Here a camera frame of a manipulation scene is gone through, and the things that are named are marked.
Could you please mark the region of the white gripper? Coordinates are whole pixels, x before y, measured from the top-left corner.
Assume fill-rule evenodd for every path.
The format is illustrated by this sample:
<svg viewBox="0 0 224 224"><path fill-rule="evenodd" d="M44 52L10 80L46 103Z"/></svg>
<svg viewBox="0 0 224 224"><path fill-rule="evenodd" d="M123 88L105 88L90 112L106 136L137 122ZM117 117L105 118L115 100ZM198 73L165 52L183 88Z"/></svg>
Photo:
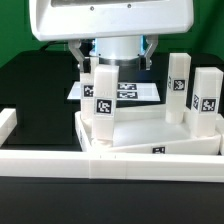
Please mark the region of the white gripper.
<svg viewBox="0 0 224 224"><path fill-rule="evenodd" d="M69 40L81 73L91 71L81 41L148 35L139 69L149 70L158 45L154 34L183 33L194 22L193 0L29 0L33 35L40 41Z"/></svg>

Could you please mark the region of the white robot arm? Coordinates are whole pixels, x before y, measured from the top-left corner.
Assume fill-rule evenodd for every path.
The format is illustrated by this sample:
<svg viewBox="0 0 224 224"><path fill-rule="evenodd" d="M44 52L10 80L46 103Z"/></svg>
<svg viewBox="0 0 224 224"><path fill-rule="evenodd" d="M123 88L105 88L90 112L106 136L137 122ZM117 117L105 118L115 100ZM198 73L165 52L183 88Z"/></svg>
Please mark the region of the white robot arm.
<svg viewBox="0 0 224 224"><path fill-rule="evenodd" d="M193 0L29 0L33 35L65 40L82 63L81 41L108 63L151 57L161 34L184 33L194 22Z"/></svg>

